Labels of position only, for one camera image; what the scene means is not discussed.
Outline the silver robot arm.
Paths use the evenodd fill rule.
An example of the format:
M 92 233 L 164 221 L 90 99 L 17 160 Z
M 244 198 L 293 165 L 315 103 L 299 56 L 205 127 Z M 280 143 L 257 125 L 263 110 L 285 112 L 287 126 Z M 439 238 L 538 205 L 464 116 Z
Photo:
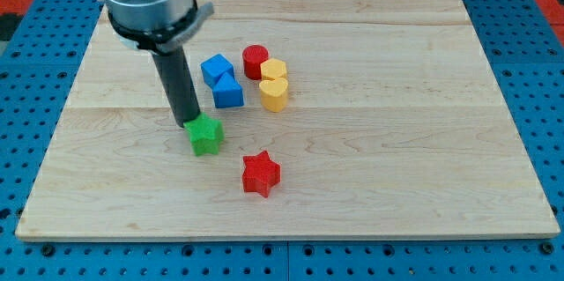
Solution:
M 214 13 L 197 0 L 103 0 L 117 34 L 134 48 L 168 55 L 190 40 Z

